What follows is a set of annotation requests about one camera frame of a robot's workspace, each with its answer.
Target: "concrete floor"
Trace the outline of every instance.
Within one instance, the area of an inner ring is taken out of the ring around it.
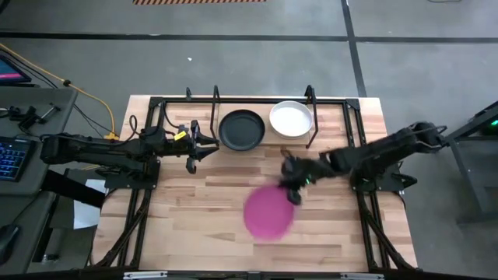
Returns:
[[[498,2],[349,0],[357,36],[498,37]],[[2,30],[165,34],[346,35],[340,0],[137,7],[119,0],[17,0]],[[106,100],[119,129],[131,94],[358,96],[348,43],[264,41],[97,41],[2,39],[53,73]],[[389,132],[415,121],[450,131],[496,101],[496,44],[358,44],[366,94],[381,98]],[[89,116],[107,112],[80,96]],[[68,132],[96,135],[74,113]],[[404,173],[419,266],[456,275],[498,275],[498,225],[460,227],[473,201],[449,150],[412,156]]]

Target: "metal stand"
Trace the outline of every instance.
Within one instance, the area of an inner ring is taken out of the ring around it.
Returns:
[[[166,102],[164,101],[157,102],[157,101],[158,100],[153,100],[152,98],[149,101],[149,109],[147,110],[146,125],[144,128],[152,127],[154,111],[156,108],[159,108],[159,118],[157,120],[156,126],[160,127],[164,126],[163,107],[166,106]],[[137,200],[139,199],[139,192],[140,189],[134,189],[132,191],[132,196],[130,197],[130,204],[128,205],[128,212],[126,214],[126,222],[124,224],[124,232],[118,238],[116,244],[112,247],[112,249],[109,252],[107,252],[104,259],[96,264],[97,266],[110,266],[118,254],[119,258],[117,259],[117,266],[125,266],[126,257],[128,254],[129,238],[132,232],[135,230],[136,226],[139,226],[139,230],[137,232],[137,240],[135,243],[133,258],[130,265],[134,267],[139,266],[140,258],[142,256],[143,239],[146,232],[147,216],[149,214],[149,204],[153,190],[152,189],[144,190],[144,197],[142,199],[140,208],[137,212],[135,212]]]
[[[465,183],[470,186],[474,193],[474,199],[479,206],[480,214],[474,217],[466,217],[457,220],[458,224],[470,224],[477,222],[489,222],[498,220],[498,211],[493,210],[493,203],[489,196],[486,187],[498,187],[498,184],[493,186],[482,186],[472,182],[471,170],[465,165],[462,156],[460,142],[475,142],[475,141],[497,141],[496,136],[471,136],[482,128],[490,125],[493,121],[498,120],[498,102],[491,104],[484,110],[478,112],[475,117],[466,125],[450,133],[447,139],[447,145],[451,147],[454,158],[457,162],[458,169],[464,177]]]
[[[366,145],[366,136],[365,136],[365,128],[363,127],[363,119],[361,117],[361,111],[359,108],[359,102],[358,100],[355,100],[358,104],[358,106],[354,106],[353,109],[355,111],[355,119],[356,119],[356,126],[358,127],[358,134],[359,134],[359,143],[361,145]],[[365,205],[365,200],[364,198],[358,197],[359,199],[359,210],[363,212],[362,215],[364,218],[367,218],[370,215],[370,212],[368,211],[368,208]],[[379,201],[377,200],[377,194],[375,191],[370,192],[370,203],[372,204],[372,211],[373,211],[373,223],[375,226],[378,227],[378,232],[384,234],[384,229],[382,228],[382,219],[381,219],[381,210],[379,208]],[[382,267],[384,268],[390,268],[391,264],[389,262],[389,258],[386,253],[386,249],[383,243],[380,243],[380,250],[381,250],[381,261],[382,261]]]
[[[313,112],[314,112],[314,133],[311,136],[310,141],[306,145],[306,149],[309,149],[310,146],[311,146],[311,143],[313,143],[313,140],[314,140],[315,136],[317,136],[317,134],[318,134],[317,97],[314,95],[314,88],[313,88],[313,86],[308,86],[306,88],[306,91],[304,92],[304,96],[306,97],[306,100],[299,99],[299,100],[294,100],[294,101],[303,103],[304,105],[308,105],[310,103],[313,105]],[[188,97],[189,101],[192,101],[191,96],[187,95],[187,97]],[[261,103],[261,102],[258,102],[256,99],[252,99],[252,98],[250,100],[253,100],[254,102],[247,102],[247,99],[245,99],[245,98],[244,99],[237,99],[237,100],[240,101],[240,102],[233,102],[233,100],[226,99],[226,98],[222,99],[219,96],[218,86],[215,86],[215,89],[214,89],[213,94],[212,94],[211,121],[210,121],[210,125],[209,125],[212,137],[214,139],[216,139],[215,131],[214,131],[214,128],[213,128],[214,118],[215,118],[216,104],[220,105],[222,102],[223,103]],[[284,100],[278,100],[277,102],[271,102],[271,103],[278,103],[278,102],[282,102],[282,101],[284,101]]]

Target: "white bowl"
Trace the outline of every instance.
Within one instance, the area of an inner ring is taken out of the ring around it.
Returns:
[[[303,104],[283,101],[270,111],[270,124],[283,138],[299,138],[310,131],[313,126],[313,116]]]

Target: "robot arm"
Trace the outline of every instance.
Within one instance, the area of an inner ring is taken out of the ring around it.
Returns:
[[[115,167],[126,172],[147,173],[148,163],[156,156],[188,156],[187,170],[195,173],[195,160],[201,161],[217,151],[218,140],[201,134],[198,122],[191,122],[191,133],[187,129],[173,138],[166,137],[164,128],[151,127],[143,130],[139,137],[129,141],[94,139],[81,135],[47,135],[43,140],[41,159],[47,164],[63,164],[73,161]]]
[[[349,174],[351,185],[356,186],[374,180],[389,166],[413,153],[437,152],[444,145],[441,132],[432,123],[417,122],[393,135],[358,148],[321,152],[319,159],[301,159],[286,153],[280,185],[288,190],[288,199],[299,205],[299,190],[321,178]]]

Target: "pink plate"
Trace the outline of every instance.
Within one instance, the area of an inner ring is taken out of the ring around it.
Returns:
[[[244,223],[255,238],[278,240],[292,225],[294,208],[281,187],[259,187],[244,204]]]

